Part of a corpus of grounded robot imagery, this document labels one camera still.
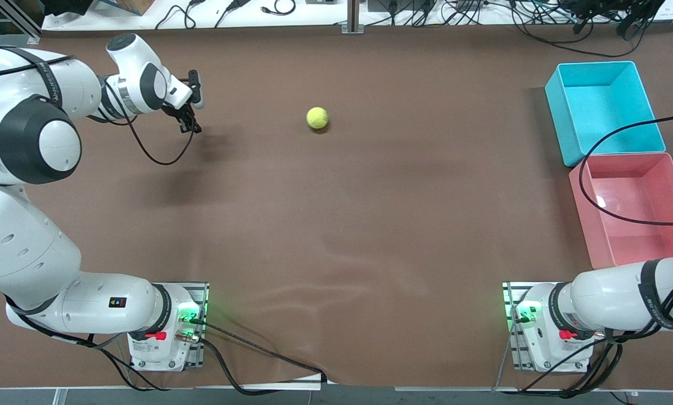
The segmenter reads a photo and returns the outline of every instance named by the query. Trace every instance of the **plastic bin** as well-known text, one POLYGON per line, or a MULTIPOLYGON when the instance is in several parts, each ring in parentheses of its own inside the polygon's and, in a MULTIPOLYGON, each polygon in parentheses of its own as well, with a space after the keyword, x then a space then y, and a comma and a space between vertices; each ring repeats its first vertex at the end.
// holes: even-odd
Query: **plastic bin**
MULTIPOLYGON (((563 164, 576 166, 604 135, 624 125, 653 120, 634 62, 560 64, 545 87, 563 164)), ((656 124, 627 129, 595 154, 663 152, 656 124)))
MULTIPOLYGON (((579 167, 568 175, 591 265, 595 269, 673 257, 673 226, 630 223, 591 205, 579 187, 579 167)), ((584 187, 612 213, 673 222, 673 160, 669 154, 596 155, 586 161, 584 187)))

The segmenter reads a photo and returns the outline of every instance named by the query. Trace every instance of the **pink plastic bin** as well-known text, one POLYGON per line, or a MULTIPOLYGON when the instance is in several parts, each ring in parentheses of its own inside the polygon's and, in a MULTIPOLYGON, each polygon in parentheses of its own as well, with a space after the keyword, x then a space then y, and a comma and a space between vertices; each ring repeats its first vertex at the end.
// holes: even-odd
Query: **pink plastic bin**
MULTIPOLYGON (((673 226, 640 225, 606 215, 579 187, 577 165, 568 175, 595 269, 673 257, 673 226)), ((635 219, 673 222, 673 160, 669 154, 595 155, 586 162, 584 187, 607 210, 635 219)))

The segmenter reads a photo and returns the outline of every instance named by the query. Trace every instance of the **tennis ball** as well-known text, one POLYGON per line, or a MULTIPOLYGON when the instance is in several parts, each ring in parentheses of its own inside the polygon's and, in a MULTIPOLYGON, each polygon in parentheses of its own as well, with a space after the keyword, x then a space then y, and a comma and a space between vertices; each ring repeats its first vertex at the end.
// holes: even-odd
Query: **tennis ball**
POLYGON ((324 128, 329 123, 329 113, 321 107, 314 107, 306 113, 306 123, 315 130, 324 128))

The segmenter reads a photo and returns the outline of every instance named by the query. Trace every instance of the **white table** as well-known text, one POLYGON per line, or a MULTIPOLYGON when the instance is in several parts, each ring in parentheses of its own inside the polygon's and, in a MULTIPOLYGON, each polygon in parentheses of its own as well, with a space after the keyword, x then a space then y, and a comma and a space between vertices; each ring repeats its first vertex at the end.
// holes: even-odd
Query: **white table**
MULTIPOLYGON (((287 16, 268 15, 261 11, 261 7, 274 8, 274 0, 251 0, 241 8, 231 11, 220 23, 219 28, 235 28, 236 26, 295 26, 295 25, 334 25, 346 21, 346 1, 337 0, 336 4, 307 4, 305 0, 296 0, 297 7, 287 16)), ((445 0, 437 0, 431 13, 429 13, 427 24, 442 23, 444 19, 441 16, 441 6, 445 0)), ((494 3, 508 5, 506 0, 494 0, 494 3)), ((189 0, 154 0, 154 3, 144 13, 143 16, 136 16, 128 11, 110 6, 107 3, 94 2, 86 15, 80 16, 75 13, 65 13, 60 16, 49 15, 44 19, 42 25, 45 31, 110 31, 110 30, 153 30, 167 10, 172 5, 180 5, 185 8, 189 0)), ((226 5, 231 0, 206 0, 189 11, 189 16, 197 23, 197 28, 213 28, 216 21, 221 16, 226 5)), ((520 10, 532 10, 531 3, 521 3, 520 10)), ((290 0, 280 0, 279 9, 289 10, 290 0)), ((444 7, 444 16, 447 18, 453 13, 450 5, 444 7)), ((396 25, 403 25, 411 17, 411 10, 405 10, 396 16, 396 25)), ((554 18, 558 23, 567 23, 568 18, 554 13, 554 18)), ((359 23, 369 25, 389 17, 385 12, 369 12, 367 5, 362 3, 359 13, 359 23)), ((460 19, 457 15, 452 19, 454 24, 460 19)), ((673 20, 673 0, 666 0, 660 10, 658 10, 656 21, 673 20)), ((482 7, 478 13, 478 22, 484 25, 511 25, 513 20, 511 11, 505 7, 495 4, 487 4, 482 7)), ((469 23, 468 18, 463 18, 460 24, 469 23)), ((390 19, 383 21, 380 25, 390 25, 390 19)), ((184 15, 179 10, 171 12, 171 16, 166 20, 160 29, 184 29, 184 15)))

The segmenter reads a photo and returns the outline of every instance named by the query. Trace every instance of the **brown table surface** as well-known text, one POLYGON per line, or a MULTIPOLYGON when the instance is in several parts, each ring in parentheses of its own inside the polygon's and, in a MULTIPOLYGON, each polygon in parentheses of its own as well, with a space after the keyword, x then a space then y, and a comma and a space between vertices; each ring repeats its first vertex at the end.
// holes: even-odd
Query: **brown table surface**
MULTIPOLYGON (((613 31, 583 48, 629 49, 613 31)), ((113 33, 50 35, 41 48, 116 72, 113 33)), ((339 384, 488 387, 507 338, 501 282, 590 269, 543 87, 560 62, 602 59, 505 26, 143 36, 177 76, 202 74, 205 129, 161 167, 127 128, 79 120, 79 168, 28 193, 81 248, 82 270, 207 280, 211 321, 339 384), (315 105, 331 113, 323 135, 305 125, 315 105)), ((657 117, 673 114, 670 26, 628 58, 657 117)), ((186 140, 161 113, 135 126, 159 159, 186 140)), ((673 122, 661 128, 673 155, 673 122)), ((211 336, 239 382, 308 374, 211 336)), ((503 385, 536 376, 508 363, 503 385)), ((200 371, 151 377, 226 383, 210 354, 200 371)), ((117 384, 99 353, 11 325, 0 295, 0 387, 117 384)), ((629 343, 606 387, 673 389, 673 333, 629 343)))

